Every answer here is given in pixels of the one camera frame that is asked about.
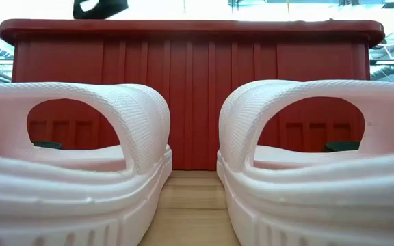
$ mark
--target black object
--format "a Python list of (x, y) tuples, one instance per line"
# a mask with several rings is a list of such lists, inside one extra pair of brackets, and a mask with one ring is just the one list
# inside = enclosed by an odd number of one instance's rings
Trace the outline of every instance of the black object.
[(63, 149), (61, 143), (54, 143), (54, 142), (47, 142), (47, 141), (32, 141), (32, 143), (36, 147), (54, 148), (54, 149), (58, 149), (58, 150)]
[(105, 20), (129, 7), (127, 0), (99, 0), (88, 11), (81, 9), (80, 3), (87, 0), (74, 0), (73, 17), (76, 20)]
[(359, 141), (340, 141), (340, 142), (327, 143), (323, 151), (338, 152), (338, 151), (357, 150), (359, 148), (360, 148)]

